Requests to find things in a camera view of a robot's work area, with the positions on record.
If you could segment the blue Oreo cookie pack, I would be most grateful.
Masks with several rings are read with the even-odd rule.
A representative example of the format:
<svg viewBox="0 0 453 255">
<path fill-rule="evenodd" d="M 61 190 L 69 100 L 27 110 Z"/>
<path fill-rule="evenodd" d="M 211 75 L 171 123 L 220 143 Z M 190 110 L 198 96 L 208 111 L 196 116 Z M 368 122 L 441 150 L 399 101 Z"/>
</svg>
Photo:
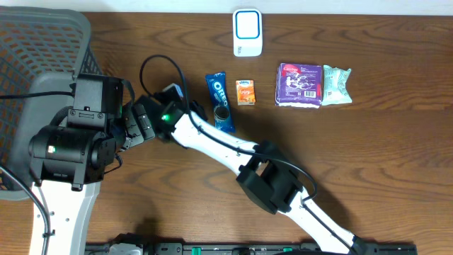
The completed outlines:
<svg viewBox="0 0 453 255">
<path fill-rule="evenodd" d="M 235 133 L 236 128 L 226 93 L 226 73 L 207 74 L 205 80 L 213 105 L 215 127 L 223 132 Z"/>
</svg>

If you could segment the small orange box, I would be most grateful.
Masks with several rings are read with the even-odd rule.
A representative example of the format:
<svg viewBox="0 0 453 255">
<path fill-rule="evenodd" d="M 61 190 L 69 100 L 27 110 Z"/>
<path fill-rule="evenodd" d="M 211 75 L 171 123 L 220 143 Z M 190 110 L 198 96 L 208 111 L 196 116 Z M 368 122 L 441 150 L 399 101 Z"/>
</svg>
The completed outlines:
<svg viewBox="0 0 453 255">
<path fill-rule="evenodd" d="M 255 87 L 253 80 L 236 81 L 237 103 L 240 106 L 254 105 L 256 103 Z"/>
</svg>

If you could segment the pink purple liners pack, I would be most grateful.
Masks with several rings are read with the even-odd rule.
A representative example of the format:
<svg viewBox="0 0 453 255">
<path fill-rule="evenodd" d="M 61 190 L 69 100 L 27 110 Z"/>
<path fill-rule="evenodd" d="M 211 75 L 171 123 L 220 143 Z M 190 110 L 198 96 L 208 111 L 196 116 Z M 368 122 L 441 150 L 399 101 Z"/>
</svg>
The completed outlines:
<svg viewBox="0 0 453 255">
<path fill-rule="evenodd" d="M 277 68 L 275 105 L 296 108 L 321 106 L 322 67 L 281 63 Z"/>
</svg>

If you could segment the green tissue wipes pack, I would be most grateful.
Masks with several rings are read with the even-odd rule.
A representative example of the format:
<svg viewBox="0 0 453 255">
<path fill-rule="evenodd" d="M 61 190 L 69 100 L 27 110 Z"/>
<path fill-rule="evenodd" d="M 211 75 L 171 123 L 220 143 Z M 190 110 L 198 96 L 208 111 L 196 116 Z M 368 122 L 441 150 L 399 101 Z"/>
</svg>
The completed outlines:
<svg viewBox="0 0 453 255">
<path fill-rule="evenodd" d="M 339 69 L 337 67 L 323 66 L 323 98 L 321 105 L 338 105 L 352 103 L 352 99 L 346 89 L 346 83 L 351 69 Z"/>
</svg>

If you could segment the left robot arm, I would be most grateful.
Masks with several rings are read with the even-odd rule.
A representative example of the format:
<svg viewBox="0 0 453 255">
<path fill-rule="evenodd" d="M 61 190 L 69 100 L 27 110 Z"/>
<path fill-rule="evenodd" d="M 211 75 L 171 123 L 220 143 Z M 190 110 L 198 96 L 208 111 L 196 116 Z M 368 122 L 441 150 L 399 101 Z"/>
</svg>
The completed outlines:
<svg viewBox="0 0 453 255">
<path fill-rule="evenodd" d="M 91 212 L 109 165 L 154 138 L 140 103 L 128 103 L 119 116 L 64 107 L 29 143 L 36 177 L 35 213 L 42 217 L 46 254 L 83 254 Z"/>
</svg>

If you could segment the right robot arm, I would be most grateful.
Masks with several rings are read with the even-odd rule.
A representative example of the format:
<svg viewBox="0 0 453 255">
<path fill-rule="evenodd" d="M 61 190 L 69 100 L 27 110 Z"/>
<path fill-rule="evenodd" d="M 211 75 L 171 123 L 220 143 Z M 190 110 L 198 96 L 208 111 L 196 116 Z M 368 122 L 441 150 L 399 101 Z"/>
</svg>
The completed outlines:
<svg viewBox="0 0 453 255">
<path fill-rule="evenodd" d="M 140 96 L 138 114 L 156 136 L 194 149 L 230 169 L 248 198 L 270 214 L 282 214 L 301 227 L 321 251 L 364 254 L 365 242 L 333 221 L 314 202 L 299 180 L 305 170 L 289 162 L 269 141 L 257 144 L 234 137 L 207 122 L 196 101 L 183 101 L 176 92 L 159 99 Z"/>
</svg>

